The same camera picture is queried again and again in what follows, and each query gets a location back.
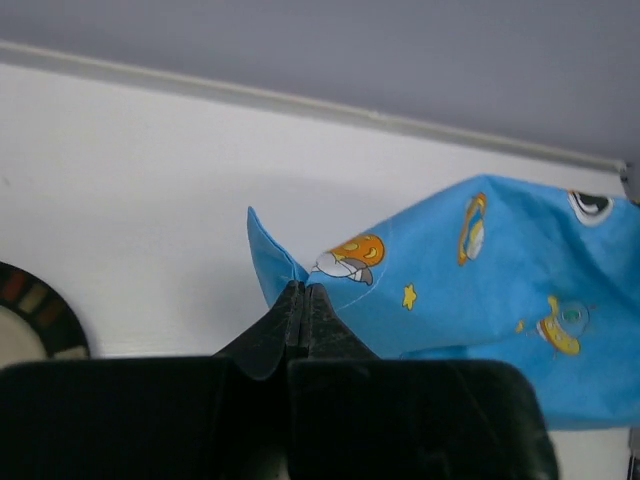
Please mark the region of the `blue space print placemat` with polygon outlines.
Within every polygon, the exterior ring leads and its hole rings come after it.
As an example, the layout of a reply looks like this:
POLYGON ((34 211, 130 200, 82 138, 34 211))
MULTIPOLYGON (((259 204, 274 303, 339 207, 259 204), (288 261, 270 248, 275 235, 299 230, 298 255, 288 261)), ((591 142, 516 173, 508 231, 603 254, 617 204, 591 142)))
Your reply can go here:
POLYGON ((639 206, 481 175, 322 252, 304 268, 255 212, 252 261, 274 303, 322 285, 384 359, 518 368, 557 430, 639 423, 639 206))

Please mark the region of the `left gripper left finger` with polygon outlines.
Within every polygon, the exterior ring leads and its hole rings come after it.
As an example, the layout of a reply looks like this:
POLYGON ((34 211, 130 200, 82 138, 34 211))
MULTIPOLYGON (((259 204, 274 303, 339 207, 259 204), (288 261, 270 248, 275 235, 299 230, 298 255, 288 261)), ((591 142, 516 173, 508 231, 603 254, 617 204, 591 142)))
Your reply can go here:
POLYGON ((304 309, 305 286, 290 281, 270 310, 214 355, 231 361, 251 380, 274 375, 287 350, 295 351, 304 309))

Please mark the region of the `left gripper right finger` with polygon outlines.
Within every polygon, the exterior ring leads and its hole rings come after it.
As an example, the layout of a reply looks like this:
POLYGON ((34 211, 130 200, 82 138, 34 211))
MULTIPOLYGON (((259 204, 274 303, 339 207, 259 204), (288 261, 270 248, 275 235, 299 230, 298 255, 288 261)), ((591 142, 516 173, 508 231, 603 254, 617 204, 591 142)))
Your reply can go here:
POLYGON ((306 357, 311 360, 378 360, 338 317, 321 284, 305 288, 306 357))

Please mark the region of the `black rimmed dinner plate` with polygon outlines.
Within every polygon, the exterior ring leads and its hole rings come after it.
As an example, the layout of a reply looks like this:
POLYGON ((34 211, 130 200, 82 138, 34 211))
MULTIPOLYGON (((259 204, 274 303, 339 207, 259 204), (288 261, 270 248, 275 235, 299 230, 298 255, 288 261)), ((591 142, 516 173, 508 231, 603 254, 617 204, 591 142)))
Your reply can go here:
POLYGON ((87 359, 82 325, 64 298, 33 274, 1 264, 1 366, 87 359))

